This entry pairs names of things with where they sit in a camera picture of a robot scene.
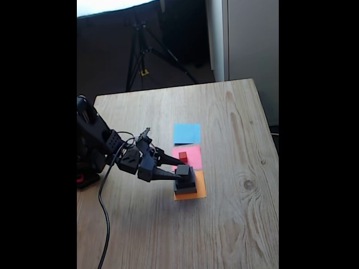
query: wood grain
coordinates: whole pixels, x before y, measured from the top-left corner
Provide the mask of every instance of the wood grain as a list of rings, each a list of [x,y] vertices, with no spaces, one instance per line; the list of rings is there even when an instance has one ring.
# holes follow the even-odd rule
[[[114,167],[102,192],[103,268],[279,267],[278,155],[252,79],[98,96],[95,107],[117,131],[151,127],[167,154],[175,123],[200,123],[207,191],[174,201],[172,182]],[[99,184],[77,193],[77,268],[97,268],[102,254]]]

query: blue sticky note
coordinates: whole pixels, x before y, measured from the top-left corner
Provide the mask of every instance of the blue sticky note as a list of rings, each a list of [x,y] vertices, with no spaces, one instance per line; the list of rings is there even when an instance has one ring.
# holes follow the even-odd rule
[[[176,123],[174,125],[173,143],[175,144],[201,143],[201,125]]]

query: black cable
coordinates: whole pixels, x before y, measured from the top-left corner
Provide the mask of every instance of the black cable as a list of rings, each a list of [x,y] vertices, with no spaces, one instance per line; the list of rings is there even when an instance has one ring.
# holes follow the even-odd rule
[[[112,159],[111,161],[111,164],[110,164],[110,167],[108,168],[107,172],[106,172],[106,175],[101,183],[101,186],[100,186],[100,190],[99,190],[99,201],[100,201],[100,205],[103,209],[103,212],[105,213],[105,218],[106,218],[106,225],[107,225],[107,233],[106,233],[106,241],[105,241],[105,246],[103,248],[103,252],[102,252],[102,256],[101,256],[101,260],[100,260],[100,263],[99,263],[99,267],[98,269],[101,269],[102,268],[102,264],[103,264],[103,261],[105,260],[105,256],[106,256],[106,251],[107,251],[107,247],[108,247],[108,241],[110,239],[110,221],[109,221],[109,218],[108,218],[108,214],[107,214],[107,211],[106,211],[106,208],[105,206],[103,205],[103,202],[102,202],[102,199],[101,199],[101,193],[102,193],[102,189],[103,189],[103,186],[105,185],[105,182],[106,182],[106,179],[108,177],[108,174],[110,173],[111,171],[111,168],[112,166],[114,165],[114,161],[115,159],[117,158],[118,154],[120,152],[122,152],[122,149],[124,148],[125,145],[127,145],[127,142],[131,139],[135,139],[134,137],[131,137],[129,139],[126,140],[125,143],[123,143],[121,145],[121,147],[119,147],[119,149],[117,150],[116,154],[114,155],[114,158]]]
[[[124,131],[120,131],[120,132],[117,132],[117,133],[126,133],[126,134],[129,134],[129,135],[131,135],[132,137],[135,137],[132,133],[130,133],[130,132],[124,132]]]

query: pink sticky note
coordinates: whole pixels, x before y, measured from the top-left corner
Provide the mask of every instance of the pink sticky note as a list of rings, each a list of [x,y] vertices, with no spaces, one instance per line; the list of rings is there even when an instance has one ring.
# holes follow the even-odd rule
[[[180,152],[186,152],[187,154],[187,163],[189,166],[193,166],[193,169],[199,170],[202,169],[202,154],[201,147],[191,146],[191,147],[174,147],[172,149],[172,157],[179,159]]]

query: red part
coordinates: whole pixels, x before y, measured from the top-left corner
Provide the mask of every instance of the red part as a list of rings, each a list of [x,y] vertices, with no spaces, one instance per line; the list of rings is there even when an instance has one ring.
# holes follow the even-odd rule
[[[77,178],[76,178],[76,184],[77,183],[82,183],[82,182],[84,182],[84,175],[83,174],[78,174],[77,175]]]
[[[181,161],[183,161],[184,163],[186,163],[187,162],[187,154],[186,154],[186,152],[180,152],[179,155],[180,155],[179,159]]]

